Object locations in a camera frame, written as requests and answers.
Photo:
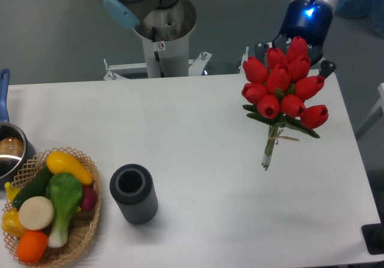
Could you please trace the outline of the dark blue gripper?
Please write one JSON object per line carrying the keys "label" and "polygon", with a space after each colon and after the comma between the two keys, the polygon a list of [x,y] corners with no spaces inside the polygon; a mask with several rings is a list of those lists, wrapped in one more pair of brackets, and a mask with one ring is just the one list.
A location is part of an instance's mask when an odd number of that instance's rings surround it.
{"label": "dark blue gripper", "polygon": [[[308,56],[314,65],[323,57],[323,44],[332,22],[333,13],[328,4],[311,3],[310,0],[293,0],[288,6],[278,35],[273,39],[273,48],[280,48],[284,53],[293,43],[294,37],[302,37],[307,42]],[[255,57],[265,65],[269,44],[258,42],[254,45]],[[320,62],[318,76],[328,78],[336,69],[336,64],[329,60]]]}

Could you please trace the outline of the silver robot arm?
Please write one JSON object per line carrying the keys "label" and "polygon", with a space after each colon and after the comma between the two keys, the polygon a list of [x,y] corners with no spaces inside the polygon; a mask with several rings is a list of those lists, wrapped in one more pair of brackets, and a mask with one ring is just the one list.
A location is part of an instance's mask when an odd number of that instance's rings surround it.
{"label": "silver robot arm", "polygon": [[[201,76],[211,58],[202,52],[189,58],[189,35],[196,21],[196,9],[189,0],[103,0],[111,17],[121,26],[133,29],[142,39],[145,63],[106,65],[106,77],[115,74],[146,72],[149,78]],[[319,64],[319,74],[328,77],[336,65],[323,58],[322,47],[338,4],[338,0],[290,0],[277,36],[270,43],[254,46],[256,58],[266,60],[270,47],[286,52],[293,38],[307,42],[311,64]]]}

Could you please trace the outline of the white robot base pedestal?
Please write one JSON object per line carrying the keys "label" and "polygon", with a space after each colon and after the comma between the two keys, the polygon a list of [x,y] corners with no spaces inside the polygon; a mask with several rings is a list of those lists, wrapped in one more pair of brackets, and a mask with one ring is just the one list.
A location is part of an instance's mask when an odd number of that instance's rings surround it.
{"label": "white robot base pedestal", "polygon": [[153,42],[142,40],[144,63],[109,65],[106,68],[104,80],[153,79],[164,77],[202,76],[207,72],[207,66],[212,54],[202,51],[191,59],[189,56],[189,37],[174,41]]}

